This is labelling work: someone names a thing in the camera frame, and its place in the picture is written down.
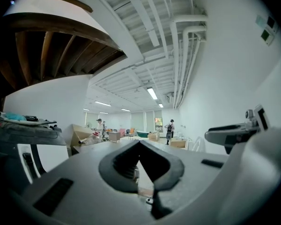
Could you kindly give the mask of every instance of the black rubber pad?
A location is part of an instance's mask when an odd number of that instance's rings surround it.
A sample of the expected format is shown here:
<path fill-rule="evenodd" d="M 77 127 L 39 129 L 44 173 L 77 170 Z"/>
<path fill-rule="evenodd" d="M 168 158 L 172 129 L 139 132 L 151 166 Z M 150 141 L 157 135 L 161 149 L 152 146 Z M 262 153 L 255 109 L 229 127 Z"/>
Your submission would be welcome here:
<path fill-rule="evenodd" d="M 224 163 L 222 163 L 222 162 L 217 162 L 217 161 L 208 160 L 208 159 L 203 159 L 201 163 L 206 164 L 211 167 L 217 167 L 217 168 L 222 168 L 224 165 Z"/>
<path fill-rule="evenodd" d="M 72 180 L 59 179 L 33 206 L 40 212 L 51 216 L 72 184 Z"/>

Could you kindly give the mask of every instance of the black strap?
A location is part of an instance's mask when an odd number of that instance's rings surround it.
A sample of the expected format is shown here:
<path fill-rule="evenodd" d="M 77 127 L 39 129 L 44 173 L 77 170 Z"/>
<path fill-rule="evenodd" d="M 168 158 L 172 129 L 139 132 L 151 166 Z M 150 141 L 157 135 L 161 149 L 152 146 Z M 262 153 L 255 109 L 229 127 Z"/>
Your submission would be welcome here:
<path fill-rule="evenodd" d="M 37 179 L 37 173 L 36 173 L 36 170 L 34 169 L 34 166 L 33 166 L 33 161 L 32 161 L 31 154 L 28 153 L 28 152 L 25 152 L 25 153 L 23 153 L 23 158 L 26 161 L 26 164 L 27 164 L 27 166 L 29 168 L 29 171 L 30 171 L 30 174 L 32 176 L 32 179 L 33 180 Z"/>
<path fill-rule="evenodd" d="M 31 152 L 32 152 L 32 156 L 34 159 L 34 163 L 37 167 L 38 173 L 40 175 L 43 175 L 44 173 L 46 173 L 45 169 L 42 166 L 42 162 L 41 159 L 39 158 L 39 154 L 38 154 L 38 150 L 37 150 L 37 145 L 36 144 L 31 144 Z"/>

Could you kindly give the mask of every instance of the cardboard box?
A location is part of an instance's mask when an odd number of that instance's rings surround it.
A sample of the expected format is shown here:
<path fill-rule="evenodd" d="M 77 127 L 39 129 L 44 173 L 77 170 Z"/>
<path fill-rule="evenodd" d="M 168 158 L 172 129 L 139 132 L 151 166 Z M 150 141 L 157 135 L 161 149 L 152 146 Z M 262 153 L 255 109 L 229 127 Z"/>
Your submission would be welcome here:
<path fill-rule="evenodd" d="M 170 145 L 175 148 L 185 148 L 186 140 L 178 140 L 176 138 L 172 138 Z"/>
<path fill-rule="evenodd" d="M 81 146 L 81 144 L 79 144 L 79 141 L 88 138 L 91 134 L 93 134 L 93 131 L 89 128 L 81 127 L 75 124 L 72 124 L 72 126 L 73 136 L 71 140 L 71 147 Z"/>
<path fill-rule="evenodd" d="M 156 132 L 156 133 L 149 133 L 148 134 L 148 139 L 150 141 L 154 141 L 154 142 L 157 142 L 159 140 L 159 132 Z"/>

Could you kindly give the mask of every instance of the chair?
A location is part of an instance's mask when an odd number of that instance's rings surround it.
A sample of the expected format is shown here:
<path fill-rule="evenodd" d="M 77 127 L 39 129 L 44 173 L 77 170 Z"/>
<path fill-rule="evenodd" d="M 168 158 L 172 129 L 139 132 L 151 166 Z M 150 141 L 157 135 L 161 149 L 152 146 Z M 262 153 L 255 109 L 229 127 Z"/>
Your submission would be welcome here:
<path fill-rule="evenodd" d="M 131 128 L 130 129 L 130 133 L 129 133 L 130 135 L 134 135 L 134 128 Z"/>
<path fill-rule="evenodd" d="M 121 136 L 121 137 L 124 137 L 124 135 L 125 135 L 125 129 L 124 129 L 124 128 L 121 128 L 121 129 L 119 130 L 119 132 L 120 132 L 120 136 Z"/>

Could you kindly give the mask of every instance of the blue fabric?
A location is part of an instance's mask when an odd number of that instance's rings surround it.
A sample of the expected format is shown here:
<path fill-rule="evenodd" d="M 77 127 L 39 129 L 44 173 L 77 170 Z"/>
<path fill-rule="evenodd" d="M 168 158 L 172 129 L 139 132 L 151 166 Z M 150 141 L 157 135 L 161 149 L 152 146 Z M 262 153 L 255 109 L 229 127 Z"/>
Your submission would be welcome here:
<path fill-rule="evenodd" d="M 11 119 L 11 120 L 26 121 L 26 118 L 24 116 L 12 112 L 7 112 L 6 114 L 4 114 L 4 116 L 7 119 Z"/>

